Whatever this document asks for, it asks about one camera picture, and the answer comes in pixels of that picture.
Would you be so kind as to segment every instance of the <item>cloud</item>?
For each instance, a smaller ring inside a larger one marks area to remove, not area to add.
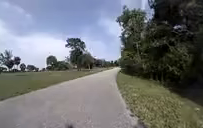
[[[32,25],[33,16],[20,6],[0,0],[0,20],[4,21],[7,27],[21,32]]]
[[[126,5],[129,8],[141,8],[142,10],[146,10],[146,5],[148,4],[148,0],[121,0],[121,5]]]
[[[18,36],[8,30],[0,20],[0,52],[5,49],[12,50],[14,56],[20,56],[26,64],[45,67],[46,57],[49,55],[63,60],[69,55],[69,49],[65,48],[65,44],[65,39],[47,33]]]

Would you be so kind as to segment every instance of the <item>foliage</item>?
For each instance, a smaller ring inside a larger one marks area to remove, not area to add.
[[[34,65],[27,65],[26,69],[28,71],[35,71],[37,68]]]
[[[17,65],[17,69],[18,69],[18,65],[21,63],[21,58],[20,57],[14,57],[14,64]]]
[[[20,69],[21,69],[22,72],[25,72],[26,65],[24,63],[20,64]]]
[[[80,66],[91,69],[94,64],[94,58],[91,56],[90,53],[82,54],[79,58]]]
[[[140,9],[127,7],[117,18],[122,27],[123,71],[177,84],[194,73],[201,76],[203,1],[149,0],[149,4],[154,9],[150,20]]]
[[[67,39],[67,44],[65,45],[67,48],[71,48],[70,51],[70,61],[72,64],[78,65],[79,58],[85,51],[86,45],[79,38],[69,38]]]
[[[6,66],[9,70],[14,66],[14,60],[12,60],[12,51],[5,50],[4,53],[0,53],[0,64]]]
[[[57,58],[55,56],[51,55],[51,56],[47,57],[47,65],[48,66],[54,67],[56,63],[57,63]]]

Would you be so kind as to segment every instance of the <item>distant tree line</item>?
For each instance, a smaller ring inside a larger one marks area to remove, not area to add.
[[[69,69],[82,68],[92,69],[93,67],[114,67],[119,66],[118,60],[106,61],[105,59],[94,58],[87,50],[85,42],[79,38],[67,39],[67,48],[71,48],[70,56],[65,60],[59,61],[54,55],[46,58],[46,68],[39,70],[34,65],[21,63],[21,58],[13,56],[12,51],[5,50],[0,53],[0,73],[2,72],[38,72],[38,71],[65,71]]]
[[[119,66],[118,61],[106,61],[105,59],[94,58],[87,50],[85,42],[80,38],[67,39],[66,48],[70,48],[70,56],[63,61],[58,61],[53,55],[47,57],[47,70],[68,70],[77,68],[92,69],[93,67]]]
[[[149,0],[149,5],[151,19],[126,6],[117,18],[123,71],[178,87],[203,85],[203,0]]]
[[[13,56],[12,51],[5,50],[0,53],[0,73],[2,72],[25,72],[25,71],[38,72],[39,68],[34,65],[25,65],[21,63],[21,58]]]

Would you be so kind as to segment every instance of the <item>white cloud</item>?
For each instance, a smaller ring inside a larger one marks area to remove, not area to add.
[[[32,33],[18,36],[13,34],[0,20],[0,52],[5,49],[12,50],[15,56],[20,56],[22,62],[45,67],[46,57],[55,55],[63,60],[69,55],[69,49],[65,48],[65,39],[46,33]]]

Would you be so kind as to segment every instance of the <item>green lawn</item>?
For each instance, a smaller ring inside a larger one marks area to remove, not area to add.
[[[0,74],[0,100],[46,88],[48,86],[93,74],[106,69],[91,71],[26,72]]]
[[[157,82],[118,74],[125,102],[149,128],[202,128],[203,107],[170,92]]]

